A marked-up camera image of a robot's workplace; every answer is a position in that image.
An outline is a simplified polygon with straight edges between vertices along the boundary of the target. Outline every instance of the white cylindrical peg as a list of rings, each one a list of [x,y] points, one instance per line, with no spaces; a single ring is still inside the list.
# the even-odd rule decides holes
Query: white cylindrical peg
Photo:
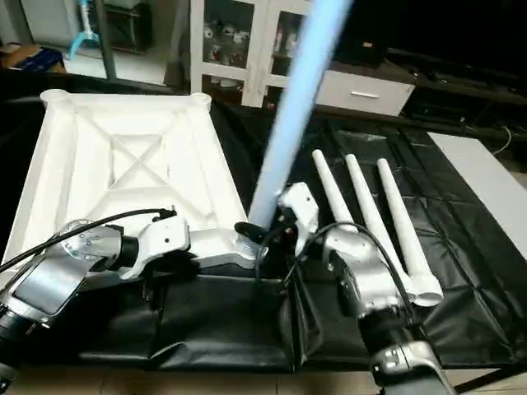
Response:
[[[324,154],[321,150],[314,150],[311,155],[315,161],[316,170],[319,173],[322,186],[326,192],[326,197],[328,198],[329,206],[331,207],[331,212],[333,213],[335,220],[353,221],[352,214],[347,209],[346,202],[344,201],[343,195],[340,193],[340,189],[338,189],[338,185],[333,178],[333,174],[324,158]],[[343,226],[343,229],[357,232],[357,229],[350,225],[346,227]]]
[[[406,268],[412,279],[413,289],[419,295],[419,299],[415,303],[426,307],[439,304],[443,300],[443,290],[428,266],[427,258],[422,251],[388,161],[379,159],[377,166],[379,167],[380,180],[386,193],[389,210],[394,219],[394,227],[403,251]]]
[[[362,174],[361,166],[359,166],[357,162],[357,158],[354,155],[347,155],[346,164],[349,174],[352,177],[353,188],[355,189],[355,194],[357,195],[357,200],[359,201],[359,206],[361,208],[362,216],[364,217],[364,222],[366,223],[366,228],[368,228],[368,230],[373,233],[377,239],[379,239],[380,243],[385,248],[389,259],[394,264],[395,270],[397,271],[397,274],[399,274],[399,277],[403,282],[404,289],[406,290],[410,300],[415,300],[419,297],[419,295],[416,295],[415,291],[413,290],[412,280],[404,271],[403,265],[401,265],[401,261],[399,260],[399,256],[395,252],[394,244],[392,243],[391,238],[388,236],[385,223],[380,217],[379,210],[377,210],[375,201],[371,196],[370,189],[368,188],[368,184],[364,179],[364,175]],[[386,262],[385,257],[380,251],[379,256],[383,262]]]

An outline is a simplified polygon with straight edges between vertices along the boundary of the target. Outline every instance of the cabinet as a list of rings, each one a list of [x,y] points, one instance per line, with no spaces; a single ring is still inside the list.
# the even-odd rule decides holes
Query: cabinet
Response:
[[[252,107],[276,105],[309,9],[306,0],[193,0],[191,91],[222,91]],[[398,115],[412,90],[401,82],[328,70],[317,103]]]

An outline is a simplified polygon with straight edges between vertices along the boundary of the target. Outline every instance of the floor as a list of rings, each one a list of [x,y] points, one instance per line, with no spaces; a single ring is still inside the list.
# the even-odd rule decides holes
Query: floor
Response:
[[[453,385],[490,370],[448,371]],[[11,395],[369,395],[377,394],[367,373],[331,374],[199,374],[145,373],[139,370],[93,368],[25,368]],[[527,393],[527,374],[493,384],[473,394]]]
[[[114,51],[117,78],[162,85],[165,78],[166,53],[156,48],[146,54]],[[105,66],[99,50],[84,49],[72,60],[64,59],[70,74],[106,78]]]

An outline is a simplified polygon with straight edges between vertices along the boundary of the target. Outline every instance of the black tablecloth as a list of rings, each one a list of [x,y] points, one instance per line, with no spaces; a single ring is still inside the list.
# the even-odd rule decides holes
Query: black tablecloth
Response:
[[[51,87],[70,92],[151,92],[83,77],[14,72],[0,74],[0,83],[2,114],[8,114],[0,135],[4,248],[44,114],[40,103],[13,99],[35,97]],[[274,113],[213,103],[211,117],[248,209]],[[445,293],[435,308],[417,309],[443,365],[525,363],[525,260],[429,136],[386,123],[314,114],[289,181],[308,183],[323,225],[333,217],[310,158],[315,148],[324,152],[353,217],[362,222],[343,163],[343,154],[357,156],[396,241],[375,172],[378,158],[390,162]],[[272,260],[265,272],[279,277],[284,267]],[[182,270],[84,293],[49,331],[35,362],[233,371],[366,369],[366,350],[355,321],[338,306],[334,278],[316,260],[307,261],[302,271],[305,286],[285,300],[275,297],[277,280],[265,281],[258,289],[252,272],[232,265],[197,276]]]

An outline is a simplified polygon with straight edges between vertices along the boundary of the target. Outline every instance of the light blue tube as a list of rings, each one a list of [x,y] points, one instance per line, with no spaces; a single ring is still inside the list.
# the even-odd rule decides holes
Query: light blue tube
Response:
[[[301,27],[289,84],[280,99],[277,117],[250,205],[249,221],[268,229],[277,199],[300,147],[319,85],[353,0],[314,0]]]

